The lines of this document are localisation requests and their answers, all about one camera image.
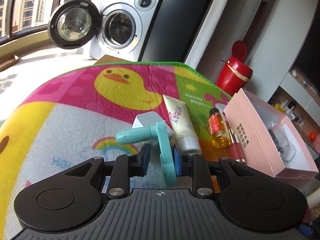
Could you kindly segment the white tv shelf unit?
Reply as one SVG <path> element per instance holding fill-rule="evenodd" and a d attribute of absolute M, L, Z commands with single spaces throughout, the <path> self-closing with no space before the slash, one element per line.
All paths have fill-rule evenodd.
<path fill-rule="evenodd" d="M 268 103 L 281 105 L 307 146 L 319 154 L 319 91 L 310 79 L 297 67 L 275 69 Z M 317 134 L 315 142 L 308 139 L 311 132 Z"/>

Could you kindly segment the white cream tube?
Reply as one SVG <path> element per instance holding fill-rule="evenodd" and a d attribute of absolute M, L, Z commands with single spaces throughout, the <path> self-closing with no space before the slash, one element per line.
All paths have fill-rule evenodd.
<path fill-rule="evenodd" d="M 202 154 L 186 104 L 183 101 L 163 95 L 169 121 L 174 132 L 175 143 L 181 154 Z"/>

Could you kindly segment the teal plastic tool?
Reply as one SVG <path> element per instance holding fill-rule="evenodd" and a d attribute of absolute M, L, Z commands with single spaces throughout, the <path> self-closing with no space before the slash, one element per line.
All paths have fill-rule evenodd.
<path fill-rule="evenodd" d="M 116 135 L 116 142 L 118 144 L 134 144 L 150 139 L 158 139 L 159 157 L 165 184 L 167 186 L 174 186 L 177 183 L 176 171 L 167 126 L 164 120 L 157 122 L 153 126 L 132 128 L 119 132 Z"/>

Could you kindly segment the red trash bin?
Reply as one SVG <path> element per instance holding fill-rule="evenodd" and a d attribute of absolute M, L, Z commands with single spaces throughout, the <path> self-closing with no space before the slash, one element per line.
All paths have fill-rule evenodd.
<path fill-rule="evenodd" d="M 248 83 L 253 75 L 253 70 L 243 63 L 247 56 L 247 46 L 244 41 L 234 42 L 231 52 L 232 56 L 225 62 L 216 85 L 233 96 Z"/>

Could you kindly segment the white power adapter block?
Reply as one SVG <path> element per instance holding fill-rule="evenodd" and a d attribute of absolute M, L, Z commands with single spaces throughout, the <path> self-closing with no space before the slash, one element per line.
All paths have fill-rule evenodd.
<path fill-rule="evenodd" d="M 154 126 L 157 122 L 164 121 L 160 115 L 154 111 L 146 112 L 139 114 L 135 117 L 132 128 L 141 128 L 147 126 Z M 167 134 L 169 139 L 174 135 L 173 130 L 166 124 Z M 158 138 L 144 140 L 141 143 L 143 144 L 156 144 L 158 142 Z"/>

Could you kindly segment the jar of nuts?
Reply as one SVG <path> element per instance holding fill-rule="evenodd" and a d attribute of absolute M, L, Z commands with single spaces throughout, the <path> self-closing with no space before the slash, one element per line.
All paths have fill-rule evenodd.
<path fill-rule="evenodd" d="M 310 209 L 311 220 L 314 221 L 320 215 L 320 204 L 316 204 L 313 208 Z"/>

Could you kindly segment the washing machine door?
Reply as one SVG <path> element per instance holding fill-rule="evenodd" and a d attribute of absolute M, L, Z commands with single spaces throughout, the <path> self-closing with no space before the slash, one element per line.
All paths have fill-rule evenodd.
<path fill-rule="evenodd" d="M 66 0 L 53 11 L 48 22 L 51 42 L 62 49 L 80 48 L 99 31 L 101 16 L 90 0 Z"/>

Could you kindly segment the white washing machine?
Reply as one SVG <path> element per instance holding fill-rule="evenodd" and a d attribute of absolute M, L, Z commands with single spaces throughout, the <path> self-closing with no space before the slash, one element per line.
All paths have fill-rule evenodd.
<path fill-rule="evenodd" d="M 90 57 L 138 61 L 162 0 L 91 1 L 99 11 L 100 25 L 89 43 Z"/>

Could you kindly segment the yellow box on shelf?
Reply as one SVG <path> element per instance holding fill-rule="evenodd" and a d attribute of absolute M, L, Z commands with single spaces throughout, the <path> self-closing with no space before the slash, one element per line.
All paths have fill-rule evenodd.
<path fill-rule="evenodd" d="M 279 105 L 279 104 L 277 104 L 277 103 L 275 103 L 275 104 L 273 105 L 273 107 L 274 107 L 275 109 L 277 109 L 278 111 L 280 111 L 281 113 L 285 113 L 285 112 L 286 112 L 286 110 L 285 110 L 283 107 L 281 107 L 281 105 Z"/>

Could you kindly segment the orange pumpkin toy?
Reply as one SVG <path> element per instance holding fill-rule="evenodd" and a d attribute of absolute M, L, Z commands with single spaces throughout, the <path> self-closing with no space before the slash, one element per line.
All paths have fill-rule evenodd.
<path fill-rule="evenodd" d="M 309 135 L 308 135 L 308 139 L 310 142 L 315 142 L 316 139 L 317 139 L 317 134 L 315 132 L 311 132 Z"/>

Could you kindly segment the pink cardboard box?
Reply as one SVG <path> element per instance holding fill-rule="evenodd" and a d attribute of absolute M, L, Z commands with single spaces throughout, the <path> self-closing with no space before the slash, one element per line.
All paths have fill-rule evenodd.
<path fill-rule="evenodd" d="M 284 113 L 244 89 L 233 95 L 224 113 L 249 167 L 298 189 L 318 174 L 306 144 Z M 279 152 L 271 136 L 276 132 L 289 141 L 289 153 Z"/>

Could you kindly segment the amber oil bottle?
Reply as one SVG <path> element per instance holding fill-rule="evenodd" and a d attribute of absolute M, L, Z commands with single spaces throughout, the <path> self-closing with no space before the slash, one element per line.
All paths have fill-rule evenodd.
<path fill-rule="evenodd" d="M 208 125 L 212 145 L 215 148 L 226 148 L 231 144 L 226 121 L 217 108 L 209 111 Z"/>

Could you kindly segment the bagged black brush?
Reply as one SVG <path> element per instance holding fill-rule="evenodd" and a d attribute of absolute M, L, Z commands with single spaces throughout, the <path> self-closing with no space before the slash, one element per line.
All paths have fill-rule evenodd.
<path fill-rule="evenodd" d="M 276 121 L 272 121 L 268 131 L 281 159 L 287 162 L 291 161 L 296 154 L 296 148 L 289 141 L 283 127 Z"/>

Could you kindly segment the colourful cartoon play mat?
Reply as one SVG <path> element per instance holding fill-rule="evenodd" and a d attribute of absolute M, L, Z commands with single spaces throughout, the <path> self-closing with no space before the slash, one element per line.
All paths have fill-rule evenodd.
<path fill-rule="evenodd" d="M 168 119 L 163 96 L 183 101 L 204 153 L 208 112 L 230 96 L 178 62 L 107 63 L 57 76 L 33 91 L 1 126 L 1 239 L 21 230 L 14 199 L 26 187 L 95 156 L 114 160 L 142 145 L 116 143 L 139 114 Z"/>

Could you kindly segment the pink lip gloss bottle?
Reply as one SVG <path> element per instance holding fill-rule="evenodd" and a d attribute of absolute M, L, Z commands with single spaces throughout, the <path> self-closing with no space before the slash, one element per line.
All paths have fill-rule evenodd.
<path fill-rule="evenodd" d="M 239 143 L 238 137 L 236 136 L 236 134 L 233 132 L 231 128 L 228 129 L 228 132 L 231 139 L 231 144 L 228 148 L 229 157 L 233 160 L 236 160 L 237 162 L 245 164 L 246 163 L 245 156 L 242 151 L 242 147 Z"/>

